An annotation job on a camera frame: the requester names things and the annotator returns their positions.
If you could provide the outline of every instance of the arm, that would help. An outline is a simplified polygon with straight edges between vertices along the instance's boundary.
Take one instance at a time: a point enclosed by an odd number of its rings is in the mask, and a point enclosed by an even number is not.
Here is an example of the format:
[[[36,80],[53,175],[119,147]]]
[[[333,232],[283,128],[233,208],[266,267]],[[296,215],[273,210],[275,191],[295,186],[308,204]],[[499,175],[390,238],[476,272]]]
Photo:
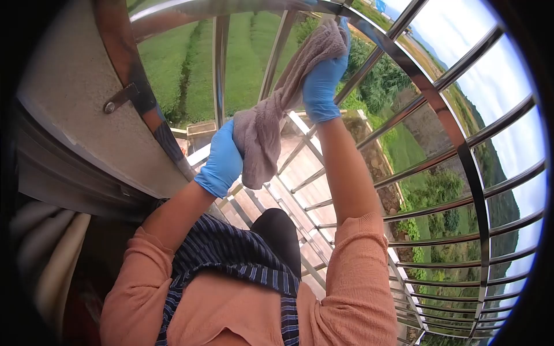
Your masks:
[[[345,17],[341,18],[340,26],[350,39]],[[302,87],[306,113],[319,133],[338,225],[347,218],[381,213],[366,164],[333,102],[335,88],[347,66],[348,54],[322,61],[308,73]]]
[[[233,121],[227,122],[212,138],[208,162],[173,198],[156,209],[142,224],[147,234],[175,252],[216,197],[227,191],[242,171],[243,162],[233,142]]]
[[[337,225],[347,218],[360,218],[368,213],[381,213],[377,192],[354,139],[340,118],[317,124],[325,172]]]
[[[344,18],[341,26],[349,31]],[[327,296],[321,304],[312,303],[309,324],[314,344],[392,345],[396,314],[381,206],[366,164],[333,102],[347,64],[347,55],[322,61],[306,76],[303,87],[306,112],[321,141],[338,225],[326,275]]]
[[[242,171],[233,121],[212,138],[208,162],[190,182],[156,209],[129,240],[114,287],[100,318],[102,345],[154,345],[171,284],[173,254],[216,197],[224,198]]]

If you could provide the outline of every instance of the sky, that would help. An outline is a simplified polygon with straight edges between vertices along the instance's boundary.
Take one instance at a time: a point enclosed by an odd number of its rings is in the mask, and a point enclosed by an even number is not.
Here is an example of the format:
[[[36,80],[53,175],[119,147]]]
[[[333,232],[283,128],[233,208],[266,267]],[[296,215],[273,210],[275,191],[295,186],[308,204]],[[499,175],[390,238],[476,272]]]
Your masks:
[[[402,12],[409,0],[383,0]],[[414,18],[411,26],[437,52],[447,66],[453,66],[494,25],[495,18],[479,0],[430,0]],[[531,86],[513,44],[502,38],[470,70],[458,80],[460,88],[475,105],[486,125],[492,123],[531,93]],[[504,173],[511,178],[545,157],[545,138],[537,107],[515,124],[493,138]],[[545,204],[546,174],[543,172],[529,182],[513,189],[521,217]],[[538,242],[542,222],[519,232],[516,251]],[[532,257],[513,261],[506,275],[527,271]],[[524,281],[506,285],[505,292],[516,292]],[[514,299],[501,302],[501,306]]]

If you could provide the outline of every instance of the metal bracket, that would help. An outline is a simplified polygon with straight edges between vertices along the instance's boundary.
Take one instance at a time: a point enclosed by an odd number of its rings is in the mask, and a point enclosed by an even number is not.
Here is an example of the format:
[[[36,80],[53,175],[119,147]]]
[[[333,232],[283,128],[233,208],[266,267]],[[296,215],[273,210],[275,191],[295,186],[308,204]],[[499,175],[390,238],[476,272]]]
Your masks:
[[[138,94],[139,90],[137,89],[135,83],[127,85],[125,88],[118,91],[114,96],[106,101],[103,108],[104,113],[112,114],[113,112],[115,112],[116,109],[121,107],[124,103],[126,103],[128,100],[131,100]]]

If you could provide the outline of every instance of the pink sweater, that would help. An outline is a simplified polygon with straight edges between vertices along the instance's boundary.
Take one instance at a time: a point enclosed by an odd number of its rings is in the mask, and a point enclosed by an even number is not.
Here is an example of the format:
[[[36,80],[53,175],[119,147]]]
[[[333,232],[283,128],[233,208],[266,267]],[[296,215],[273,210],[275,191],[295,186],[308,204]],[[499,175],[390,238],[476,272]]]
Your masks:
[[[301,283],[296,300],[301,345],[394,345],[396,314],[388,284],[380,215],[347,219],[335,236],[320,302]],[[104,346],[154,345],[171,283],[173,253],[139,228],[106,297]],[[280,295],[212,271],[185,288],[167,331],[168,345],[283,345]]]

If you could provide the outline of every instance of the sleeve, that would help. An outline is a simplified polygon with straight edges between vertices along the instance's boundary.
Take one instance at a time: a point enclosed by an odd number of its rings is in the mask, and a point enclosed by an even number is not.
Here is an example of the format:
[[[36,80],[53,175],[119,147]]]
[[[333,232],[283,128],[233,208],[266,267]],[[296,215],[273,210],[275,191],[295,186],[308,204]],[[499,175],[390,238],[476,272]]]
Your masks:
[[[315,344],[395,345],[396,312],[381,216],[347,219],[337,230],[335,244],[327,296],[310,313]]]
[[[103,346],[154,345],[171,283],[173,253],[139,228],[100,317]]]

